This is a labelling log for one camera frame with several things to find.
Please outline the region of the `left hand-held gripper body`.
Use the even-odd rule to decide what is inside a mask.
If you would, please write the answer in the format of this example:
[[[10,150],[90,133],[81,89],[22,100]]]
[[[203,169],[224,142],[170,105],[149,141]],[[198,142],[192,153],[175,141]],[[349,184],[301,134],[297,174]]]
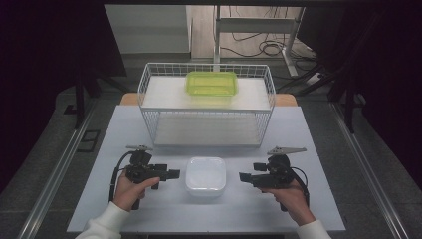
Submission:
[[[154,170],[155,164],[150,164],[152,155],[150,147],[145,145],[128,145],[130,160],[125,167],[125,175],[133,183],[141,183],[146,179],[160,177],[165,171]]]

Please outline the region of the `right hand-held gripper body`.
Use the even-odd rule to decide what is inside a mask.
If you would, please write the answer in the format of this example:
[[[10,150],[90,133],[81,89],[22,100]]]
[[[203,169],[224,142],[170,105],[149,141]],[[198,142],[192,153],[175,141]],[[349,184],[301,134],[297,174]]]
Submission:
[[[294,172],[294,168],[291,166],[288,155],[290,153],[306,151],[304,147],[293,148],[293,147],[280,147],[276,146],[267,152],[269,156],[267,171],[261,171],[261,174],[255,175],[257,180],[254,187],[259,188],[274,188],[281,189],[287,188],[293,180],[296,180],[302,189],[308,187],[307,181],[302,179]]]

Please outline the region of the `white square bowl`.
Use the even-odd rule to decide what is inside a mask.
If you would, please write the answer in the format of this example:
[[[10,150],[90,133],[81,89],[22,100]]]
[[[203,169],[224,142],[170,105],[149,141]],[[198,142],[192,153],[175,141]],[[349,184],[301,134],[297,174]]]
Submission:
[[[196,197],[218,197],[226,187],[226,163],[220,157],[192,157],[186,166],[185,186]]]

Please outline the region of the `white wire shelf rack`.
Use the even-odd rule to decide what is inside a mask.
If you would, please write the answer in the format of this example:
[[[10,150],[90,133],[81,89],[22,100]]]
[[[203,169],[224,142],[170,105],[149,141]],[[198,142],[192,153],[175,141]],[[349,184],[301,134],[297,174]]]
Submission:
[[[228,73],[232,96],[195,96],[188,77]],[[259,146],[276,101],[266,65],[148,63],[137,101],[156,146]]]

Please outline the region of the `green plastic container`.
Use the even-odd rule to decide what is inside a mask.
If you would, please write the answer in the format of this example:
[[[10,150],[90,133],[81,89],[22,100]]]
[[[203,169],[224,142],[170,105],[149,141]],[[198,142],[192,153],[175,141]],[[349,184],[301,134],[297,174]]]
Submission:
[[[233,72],[190,72],[185,92],[195,97],[233,97],[238,93],[238,78]]]

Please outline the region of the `person's left hand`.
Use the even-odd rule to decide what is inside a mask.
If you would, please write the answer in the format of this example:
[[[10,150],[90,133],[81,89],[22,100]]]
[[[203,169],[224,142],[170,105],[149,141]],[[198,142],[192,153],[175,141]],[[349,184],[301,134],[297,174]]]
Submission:
[[[133,204],[145,196],[145,190],[158,182],[159,178],[153,177],[141,183],[133,183],[127,178],[125,171],[123,171],[118,177],[112,202],[120,209],[130,212]]]

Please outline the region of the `person's right hand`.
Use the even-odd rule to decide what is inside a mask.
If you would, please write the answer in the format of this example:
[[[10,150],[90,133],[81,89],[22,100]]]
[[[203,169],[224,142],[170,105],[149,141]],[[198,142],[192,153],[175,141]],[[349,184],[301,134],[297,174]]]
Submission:
[[[274,189],[274,188],[261,188],[264,193],[271,193],[277,202],[282,203],[291,218],[299,225],[316,221],[306,202],[306,197],[302,188],[293,181],[287,188]]]

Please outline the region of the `wooden table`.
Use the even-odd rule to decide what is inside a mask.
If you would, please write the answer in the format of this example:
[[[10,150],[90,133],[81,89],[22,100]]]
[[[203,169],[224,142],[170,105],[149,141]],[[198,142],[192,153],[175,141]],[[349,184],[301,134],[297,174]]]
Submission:
[[[123,106],[136,106],[137,93],[124,94],[120,103]],[[296,107],[298,105],[296,98],[291,94],[276,94],[276,107]]]

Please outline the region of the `black stand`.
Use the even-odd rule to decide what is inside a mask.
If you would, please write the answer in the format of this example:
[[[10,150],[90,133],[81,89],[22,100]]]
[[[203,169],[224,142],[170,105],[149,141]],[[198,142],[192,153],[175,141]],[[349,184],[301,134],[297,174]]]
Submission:
[[[92,69],[90,71],[78,71],[75,75],[75,97],[76,97],[76,125],[75,128],[80,128],[85,120],[85,93],[91,98],[98,98],[101,94],[101,88],[98,79],[106,82],[112,87],[120,90],[124,94],[129,92],[129,88],[119,83],[110,76]]]
[[[335,80],[333,86],[328,92],[330,102],[339,103],[343,106],[343,122],[350,133],[354,133],[353,112],[355,108],[362,108],[364,103],[357,103],[355,97],[358,95],[356,76],[354,73],[342,74]]]

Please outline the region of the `white power strip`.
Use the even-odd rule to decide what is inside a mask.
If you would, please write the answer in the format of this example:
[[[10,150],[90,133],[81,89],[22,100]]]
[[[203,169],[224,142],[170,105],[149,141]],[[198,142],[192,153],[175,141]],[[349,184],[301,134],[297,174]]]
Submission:
[[[306,84],[308,86],[313,85],[314,83],[318,82],[323,77],[323,74],[321,73],[315,73],[313,76],[311,76],[307,81]]]

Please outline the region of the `white cabinet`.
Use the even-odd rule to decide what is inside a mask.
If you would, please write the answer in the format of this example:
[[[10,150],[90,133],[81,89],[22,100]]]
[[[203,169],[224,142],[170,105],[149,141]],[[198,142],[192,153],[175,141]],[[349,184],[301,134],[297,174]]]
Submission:
[[[123,54],[187,54],[191,52],[189,5],[105,5]]]

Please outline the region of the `metal floor rail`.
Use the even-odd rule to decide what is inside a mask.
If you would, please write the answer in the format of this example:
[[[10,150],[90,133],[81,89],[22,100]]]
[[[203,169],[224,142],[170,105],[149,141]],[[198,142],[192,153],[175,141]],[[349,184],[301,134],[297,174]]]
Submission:
[[[362,172],[368,188],[371,191],[392,236],[394,239],[410,239],[394,204],[384,191],[384,188],[377,178],[356,136],[348,129],[346,123],[344,122],[344,114],[340,105],[336,103],[329,103],[328,105],[333,111],[336,122],[345,138],[346,143],[351,149],[353,157]]]
[[[89,100],[86,108],[86,117],[82,120],[80,126],[74,130],[67,146],[61,157],[53,168],[45,186],[43,187],[38,199],[36,200],[31,212],[29,213],[17,239],[35,239],[48,209],[50,208],[54,197],[64,179],[70,163],[77,151],[83,135],[94,114],[98,101],[96,99]]]

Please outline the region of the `white metal desk frame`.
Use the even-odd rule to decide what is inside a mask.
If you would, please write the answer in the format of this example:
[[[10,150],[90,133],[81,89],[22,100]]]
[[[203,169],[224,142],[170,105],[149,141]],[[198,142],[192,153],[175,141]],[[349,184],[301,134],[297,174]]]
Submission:
[[[293,18],[279,17],[222,17],[221,7],[216,5],[213,13],[214,23],[214,54],[213,62],[220,63],[221,46],[220,35],[222,33],[252,33],[252,34],[284,34],[288,40],[279,46],[281,54],[291,77],[297,77],[298,72],[292,60],[293,44],[299,32],[304,7],[299,7]]]

